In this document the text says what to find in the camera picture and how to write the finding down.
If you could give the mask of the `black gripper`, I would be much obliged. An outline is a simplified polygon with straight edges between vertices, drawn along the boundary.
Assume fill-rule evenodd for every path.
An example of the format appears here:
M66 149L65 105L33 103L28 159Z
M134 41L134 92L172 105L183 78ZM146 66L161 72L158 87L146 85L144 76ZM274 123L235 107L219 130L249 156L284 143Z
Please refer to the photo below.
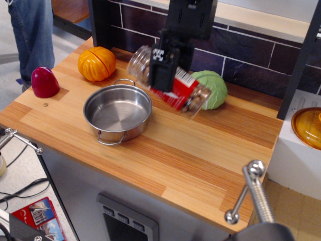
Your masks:
M160 40L153 44L149 62L149 84L153 89L171 92L177 67L189 71L194 45L184 34L162 29Z

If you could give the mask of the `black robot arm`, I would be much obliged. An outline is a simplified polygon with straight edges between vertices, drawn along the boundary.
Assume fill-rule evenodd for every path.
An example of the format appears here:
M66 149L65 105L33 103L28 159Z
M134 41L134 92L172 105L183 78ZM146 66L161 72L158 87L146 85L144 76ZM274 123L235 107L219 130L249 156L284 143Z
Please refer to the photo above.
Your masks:
M195 49L190 40L209 39L217 4L209 0L170 1L166 26L152 46L148 80L152 88L171 92L176 70L190 70Z

